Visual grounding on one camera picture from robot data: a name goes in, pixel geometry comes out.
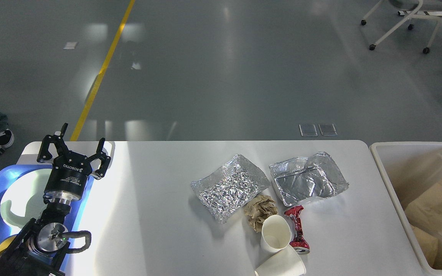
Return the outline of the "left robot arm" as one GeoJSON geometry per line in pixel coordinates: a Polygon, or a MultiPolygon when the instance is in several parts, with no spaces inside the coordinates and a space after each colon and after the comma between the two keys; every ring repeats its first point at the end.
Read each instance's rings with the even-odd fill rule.
{"type": "Polygon", "coordinates": [[[112,160],[104,150],[105,138],[96,152],[86,156],[71,151],[60,131],[44,136],[36,161],[52,165],[43,192],[45,208],[39,218],[31,218],[0,252],[0,276],[63,276],[67,255],[81,253],[91,246],[87,230],[69,231],[65,218],[72,203],[82,199],[89,177],[102,179],[112,160]]]}

